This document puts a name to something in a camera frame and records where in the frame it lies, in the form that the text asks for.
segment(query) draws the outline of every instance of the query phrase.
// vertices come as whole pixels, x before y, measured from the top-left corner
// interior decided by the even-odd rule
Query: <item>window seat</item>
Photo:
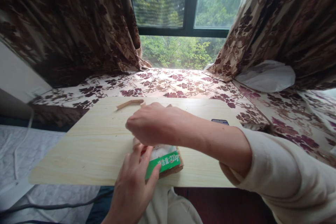
[[[245,128],[265,131],[269,126],[232,82],[218,81],[200,70],[151,68],[131,75],[93,75],[76,87],[53,89],[30,105],[39,121],[73,125],[99,99],[109,96],[219,99],[228,104]]]
[[[268,133],[286,138],[336,168],[336,157],[330,152],[336,146],[336,100],[321,91],[288,88],[264,93],[233,83],[270,121]]]

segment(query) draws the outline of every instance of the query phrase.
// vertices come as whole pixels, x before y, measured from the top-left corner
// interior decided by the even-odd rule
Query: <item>brown floral curtain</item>
[[[0,0],[0,38],[53,87],[151,67],[131,0]]]
[[[264,60],[293,67],[296,87],[336,87],[335,0],[242,0],[236,20],[206,74],[230,81]]]

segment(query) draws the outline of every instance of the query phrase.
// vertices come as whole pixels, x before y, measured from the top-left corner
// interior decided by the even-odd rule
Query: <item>electrical outlet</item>
[[[35,98],[37,96],[40,96],[46,92],[46,89],[42,86],[34,87],[33,89],[26,92],[27,95],[29,95],[31,98]]]

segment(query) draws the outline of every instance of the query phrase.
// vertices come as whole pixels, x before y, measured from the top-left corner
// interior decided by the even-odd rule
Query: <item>window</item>
[[[202,70],[213,63],[225,38],[140,35],[143,59],[157,68]]]
[[[225,38],[240,0],[132,0],[140,35]]]

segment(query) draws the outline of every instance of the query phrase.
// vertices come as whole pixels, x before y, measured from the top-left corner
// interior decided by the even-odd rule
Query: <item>window frame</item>
[[[196,10],[198,0],[185,0],[182,27],[140,26],[140,35],[152,36],[180,36],[180,37],[218,37],[226,38],[230,28],[195,28]]]

